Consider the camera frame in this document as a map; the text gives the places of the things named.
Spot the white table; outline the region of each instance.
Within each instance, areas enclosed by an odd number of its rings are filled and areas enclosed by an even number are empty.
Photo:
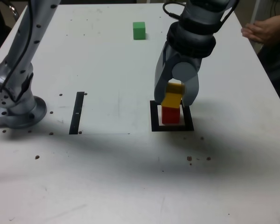
[[[235,14],[203,60],[195,131],[151,132],[172,22],[162,4],[58,7],[32,61],[48,114],[0,129],[0,224],[280,224],[280,100]],[[83,134],[68,135],[77,91]]]

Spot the person's arm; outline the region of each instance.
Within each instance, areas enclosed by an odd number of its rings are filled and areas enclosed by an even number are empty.
[[[280,15],[247,24],[245,28],[242,28],[242,34],[252,41],[273,46],[280,41]]]

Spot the black cable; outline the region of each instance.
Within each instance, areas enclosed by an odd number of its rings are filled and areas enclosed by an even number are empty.
[[[24,47],[23,52],[21,53],[20,57],[18,58],[18,60],[16,61],[16,63],[14,64],[14,67],[10,70],[10,72],[8,73],[6,79],[4,80],[3,84],[0,86],[0,92],[2,92],[2,90],[4,89],[6,91],[6,84],[9,81],[11,75],[13,74],[14,70],[16,69],[16,67],[19,65],[19,63],[21,62],[22,58],[24,57],[28,46],[30,44],[30,40],[31,40],[31,36],[32,36],[32,28],[33,28],[33,15],[32,15],[32,5],[31,5],[31,0],[28,1],[28,8],[29,8],[29,21],[30,21],[30,27],[29,27],[29,35],[28,35],[28,39],[26,42],[26,45]],[[7,92],[9,97],[11,98],[11,100],[13,102],[15,102],[14,98],[12,97],[12,95],[10,94],[10,92]]]
[[[164,5],[163,5],[163,10],[164,10],[164,12],[167,14],[167,15],[169,15],[170,17],[172,17],[172,18],[175,18],[175,19],[177,19],[177,20],[179,20],[179,18],[180,18],[180,16],[179,15],[176,15],[176,14],[174,14],[174,13],[170,13],[170,12],[168,12],[166,9],[165,9],[165,6],[166,5],[169,5],[169,4],[176,4],[176,5],[180,5],[180,6],[186,6],[185,4],[183,4],[183,3],[180,3],[180,2],[166,2],[166,3],[164,3]]]

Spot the gray robot arm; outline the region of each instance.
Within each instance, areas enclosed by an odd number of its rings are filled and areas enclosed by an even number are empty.
[[[183,13],[173,23],[167,34],[155,71],[154,99],[162,103],[166,95],[166,87],[174,78],[183,83],[184,106],[192,105],[198,95],[198,71],[202,59],[208,57],[215,45],[213,36],[234,11],[239,0],[188,0]],[[224,12],[232,7],[229,14],[221,22]]]
[[[59,3],[60,0],[29,1],[11,48],[0,63],[0,127],[31,126],[47,112],[45,102],[31,91],[31,60]]]

